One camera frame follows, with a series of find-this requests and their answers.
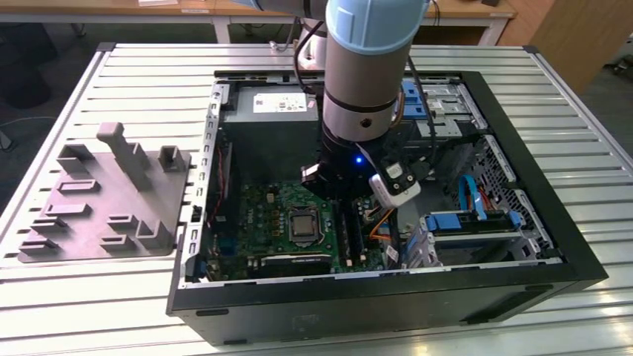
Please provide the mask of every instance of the floor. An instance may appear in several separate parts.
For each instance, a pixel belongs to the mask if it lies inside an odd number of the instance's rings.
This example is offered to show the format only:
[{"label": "floor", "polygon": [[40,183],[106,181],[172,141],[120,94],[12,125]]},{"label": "floor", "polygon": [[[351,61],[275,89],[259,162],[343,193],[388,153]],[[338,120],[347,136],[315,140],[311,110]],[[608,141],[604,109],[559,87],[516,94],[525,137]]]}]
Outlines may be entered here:
[{"label": "floor", "polygon": [[[47,30],[60,52],[58,59],[40,67],[47,83],[52,86],[52,98],[27,111],[12,109],[0,101],[0,125],[22,117],[59,115],[100,42],[216,42],[214,30],[207,24],[88,24],[87,36],[83,38],[75,37],[71,26],[66,24],[48,24]],[[232,25],[231,31],[235,43],[268,43],[272,39],[284,42],[290,25],[254,28],[251,34],[240,25]],[[581,99],[627,152],[633,155],[633,80],[613,76],[605,69]],[[54,122],[54,119],[34,119],[2,128],[18,146],[11,153],[0,153],[0,213]]]}]

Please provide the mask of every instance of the white label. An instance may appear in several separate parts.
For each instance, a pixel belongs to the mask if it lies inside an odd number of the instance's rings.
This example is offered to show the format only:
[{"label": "white label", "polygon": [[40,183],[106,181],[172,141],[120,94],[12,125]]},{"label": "white label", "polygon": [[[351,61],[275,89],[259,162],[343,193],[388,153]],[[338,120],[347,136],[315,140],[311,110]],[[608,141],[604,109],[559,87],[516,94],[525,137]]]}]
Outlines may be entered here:
[{"label": "white label", "polygon": [[398,251],[396,249],[392,247],[392,245],[387,246],[387,256],[390,256],[390,258],[398,262]]},{"label": "white label", "polygon": [[387,167],[387,174],[392,179],[399,178],[399,176],[403,174],[403,167],[400,164],[394,164],[390,167]]},{"label": "white label", "polygon": [[440,101],[428,102],[428,107],[431,109],[444,109],[443,103]]},{"label": "white label", "polygon": [[254,113],[298,113],[308,111],[304,93],[259,93],[254,97]]},{"label": "white label", "polygon": [[183,13],[210,13],[206,9],[182,9]]}]

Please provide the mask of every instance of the wire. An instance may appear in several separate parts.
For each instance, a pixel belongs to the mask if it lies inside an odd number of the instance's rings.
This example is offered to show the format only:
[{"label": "wire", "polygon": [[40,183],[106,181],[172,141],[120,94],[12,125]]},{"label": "wire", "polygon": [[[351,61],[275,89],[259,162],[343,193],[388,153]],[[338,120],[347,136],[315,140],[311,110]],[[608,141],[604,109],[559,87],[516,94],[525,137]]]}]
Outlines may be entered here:
[{"label": "wire", "polygon": [[379,230],[380,225],[383,225],[383,223],[387,221],[387,218],[390,217],[390,215],[391,215],[392,213],[394,213],[394,209],[391,209],[390,211],[387,211],[387,214],[386,214],[386,216],[382,218],[382,220],[379,221],[379,224],[376,224],[375,228],[372,228],[372,232],[370,233],[370,238],[371,238],[371,240],[380,238],[382,235],[378,235],[378,234],[376,234],[376,231]]},{"label": "wire", "polygon": [[278,52],[286,52],[286,50],[288,49],[290,43],[292,42],[292,39],[294,39],[295,26],[296,26],[298,24],[299,24],[299,17],[295,17],[294,25],[292,25],[292,27],[290,28],[288,37],[286,38],[286,46],[284,46],[284,49],[283,49],[283,50],[278,49]]},{"label": "wire", "polygon": [[[254,24],[250,24],[250,25],[251,25],[252,28],[262,28],[262,27],[267,26],[267,24],[262,24],[260,26],[255,26]],[[243,25],[243,24],[240,24],[240,27],[244,28],[246,31],[250,31],[250,30],[251,30],[251,29],[250,29],[246,25]]]},{"label": "wire", "polygon": [[[35,120],[35,119],[54,119],[56,120],[58,118],[54,117],[54,116],[31,116],[31,117],[23,117],[20,119],[15,119],[15,120],[11,120],[10,122],[4,122],[0,124],[0,128],[8,126],[8,125],[12,125],[18,122],[23,122],[23,121],[28,121],[28,120]],[[2,141],[0,141],[0,152],[3,152],[4,154],[8,154],[14,151],[14,149],[16,148],[18,146],[18,143],[16,141],[14,140],[10,145],[7,147],[4,147],[2,145]]]},{"label": "wire", "polygon": [[438,142],[436,142],[436,124],[434,122],[434,113],[431,111],[431,108],[428,107],[428,102],[427,102],[427,96],[424,95],[424,88],[423,88],[423,82],[420,80],[420,75],[418,73],[416,65],[414,64],[414,59],[412,57],[407,57],[407,62],[410,63],[410,70],[412,71],[414,75],[414,80],[416,82],[416,88],[418,92],[420,94],[420,100],[423,102],[424,110],[427,111],[427,117],[428,117],[428,130],[431,131],[431,137],[432,137],[432,154],[431,154],[431,161],[436,161],[436,152],[438,152]]},{"label": "wire", "polygon": [[311,39],[311,37],[314,36],[315,32],[319,31],[320,29],[320,26],[324,24],[323,21],[319,21],[319,23],[316,24],[316,26],[312,28],[312,30],[308,32],[308,35],[306,35],[304,39],[302,40],[302,42],[299,42],[299,46],[298,48],[295,49],[295,55],[294,55],[294,69],[295,69],[295,76],[298,77],[298,82],[299,82],[299,87],[302,88],[302,91],[304,93],[308,93],[307,91],[307,87],[306,87],[306,84],[304,84],[304,81],[302,80],[302,75],[299,73],[299,53],[302,53],[302,50],[304,49],[306,47],[306,44],[308,43],[308,40]]},{"label": "wire", "polygon": [[391,237],[387,235],[372,235],[371,240],[384,240],[384,241],[391,241]]},{"label": "wire", "polygon": [[436,18],[434,19],[434,26],[440,26],[440,19],[443,18],[443,13],[440,12],[440,6],[438,5],[438,1],[432,0],[432,2],[436,6]]},{"label": "wire", "polygon": [[6,126],[12,125],[12,124],[15,124],[16,122],[23,122],[23,121],[35,120],[35,119],[54,119],[54,120],[58,120],[58,118],[54,117],[54,116],[23,117],[23,118],[20,118],[20,119],[11,120],[10,122],[2,123],[2,124],[0,124],[0,128],[4,128]]},{"label": "wire", "polygon": [[488,198],[488,195],[486,194],[486,191],[484,191],[484,188],[483,187],[479,187],[478,188],[479,190],[479,193],[482,194],[482,198],[484,199],[484,206],[486,208],[489,210],[493,208],[493,204],[491,202],[491,199]]},{"label": "wire", "polygon": [[220,181],[220,198],[218,199],[216,208],[214,209],[214,214],[207,220],[207,226],[211,228],[211,223],[216,219],[218,212],[220,210],[222,201],[224,199],[224,173],[222,171],[222,149],[218,147],[218,179]]}]

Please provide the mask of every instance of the black cable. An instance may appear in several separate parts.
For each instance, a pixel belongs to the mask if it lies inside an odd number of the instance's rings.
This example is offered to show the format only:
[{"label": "black cable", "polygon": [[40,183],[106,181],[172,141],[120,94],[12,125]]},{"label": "black cable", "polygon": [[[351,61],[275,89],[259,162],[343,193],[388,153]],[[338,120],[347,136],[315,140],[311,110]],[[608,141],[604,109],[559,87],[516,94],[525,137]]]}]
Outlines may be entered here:
[{"label": "black cable", "polygon": [[440,11],[440,6],[438,5],[438,1],[436,0],[432,0],[432,1],[434,1],[434,5],[436,6],[436,18],[434,20],[434,26],[440,26],[440,20],[443,18],[443,13]]},{"label": "black cable", "polygon": [[288,37],[286,38],[284,49],[283,50],[278,49],[279,52],[286,52],[286,50],[290,47],[290,43],[292,42],[292,39],[294,39],[295,26],[298,26],[298,24],[300,23],[299,21],[300,21],[299,17],[295,17],[294,25],[290,27]]},{"label": "black cable", "polygon": [[[260,26],[255,26],[254,24],[250,24],[252,28],[262,28],[264,26],[267,26],[267,24],[262,24]],[[248,29],[247,26],[244,26],[243,24],[240,24],[242,28],[244,28],[246,30]]]},{"label": "black cable", "polygon": [[436,142],[436,124],[434,122],[434,113],[431,108],[428,107],[427,96],[424,95],[424,88],[423,88],[423,81],[420,80],[420,75],[418,74],[416,65],[414,64],[412,57],[407,57],[407,62],[410,63],[410,70],[412,71],[414,81],[416,82],[418,92],[420,94],[420,100],[423,101],[424,111],[427,111],[428,117],[428,130],[431,131],[431,138],[432,138],[432,154],[431,154],[431,162],[436,161],[436,152],[438,152],[438,142]]},{"label": "black cable", "polygon": [[319,21],[319,23],[316,24],[316,26],[312,28],[312,30],[308,32],[308,35],[306,35],[304,39],[302,40],[302,42],[299,42],[299,46],[298,48],[295,49],[295,55],[294,55],[294,66],[295,66],[295,76],[298,77],[298,82],[299,82],[299,87],[302,88],[302,91],[304,93],[311,93],[312,94],[312,91],[307,91],[308,88],[306,87],[306,84],[304,84],[304,81],[302,80],[302,75],[299,73],[299,53],[302,53],[302,50],[304,49],[306,47],[306,44],[308,43],[308,40],[311,39],[311,37],[314,36],[315,32],[319,31],[319,28],[320,26],[324,24],[323,21]]}]

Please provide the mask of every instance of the aluminum worktable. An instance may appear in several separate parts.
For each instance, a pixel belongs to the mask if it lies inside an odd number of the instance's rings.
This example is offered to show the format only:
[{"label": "aluminum worktable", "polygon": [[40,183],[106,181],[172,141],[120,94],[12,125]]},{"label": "aluminum worktable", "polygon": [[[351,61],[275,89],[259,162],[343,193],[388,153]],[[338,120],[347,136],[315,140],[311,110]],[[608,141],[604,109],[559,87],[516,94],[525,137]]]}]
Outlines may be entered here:
[{"label": "aluminum worktable", "polygon": [[[179,318],[166,315],[174,254],[22,264],[18,246],[54,188],[60,172],[55,158],[64,143],[107,151],[95,133],[100,122],[116,120],[126,124],[131,142],[148,151],[178,145],[191,152],[195,164],[214,72],[292,68],[292,52],[274,54],[266,45],[119,44],[95,54],[0,219],[0,355],[199,355],[228,350],[246,355],[631,352],[631,157],[539,54],[521,47],[415,47],[412,57],[422,70],[482,71],[605,265],[608,280],[499,324],[216,349]],[[190,215],[186,205],[183,221]]]}]

